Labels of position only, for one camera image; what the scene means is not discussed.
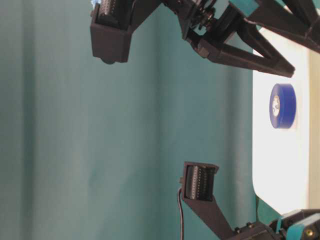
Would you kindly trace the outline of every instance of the illuminated white surface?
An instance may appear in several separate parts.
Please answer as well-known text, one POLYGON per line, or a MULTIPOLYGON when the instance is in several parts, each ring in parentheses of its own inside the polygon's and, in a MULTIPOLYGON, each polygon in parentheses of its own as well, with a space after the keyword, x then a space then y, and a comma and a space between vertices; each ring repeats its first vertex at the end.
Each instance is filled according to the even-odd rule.
POLYGON ((253 72, 255 193, 280 214, 320 208, 320 54, 266 29, 261 32, 296 70, 292 78, 253 72), (292 84, 295 90, 290 129, 272 127, 269 102, 275 84, 292 84))

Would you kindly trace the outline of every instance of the teal backdrop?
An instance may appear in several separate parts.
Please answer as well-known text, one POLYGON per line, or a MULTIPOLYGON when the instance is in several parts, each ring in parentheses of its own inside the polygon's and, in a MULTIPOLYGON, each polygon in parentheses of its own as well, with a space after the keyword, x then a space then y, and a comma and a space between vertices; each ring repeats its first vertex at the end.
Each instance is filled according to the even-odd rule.
MULTIPOLYGON (((252 72, 199 57, 164 6, 135 32, 129 62, 106 65, 92 57, 91 8, 1 4, 0 239, 178 239, 184 161, 219 165, 232 227, 255 221, 252 72)), ((211 239, 183 207, 185 239, 211 239)), ((277 216, 266 208, 264 220, 277 216)))

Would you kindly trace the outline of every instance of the roll of tape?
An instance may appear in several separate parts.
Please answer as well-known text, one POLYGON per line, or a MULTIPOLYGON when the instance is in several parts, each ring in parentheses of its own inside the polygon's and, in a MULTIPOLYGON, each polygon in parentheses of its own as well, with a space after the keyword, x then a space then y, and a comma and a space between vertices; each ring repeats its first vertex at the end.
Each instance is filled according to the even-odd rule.
POLYGON ((274 85, 270 96, 270 120, 275 129, 289 129, 296 116, 296 94, 291 84, 274 85))

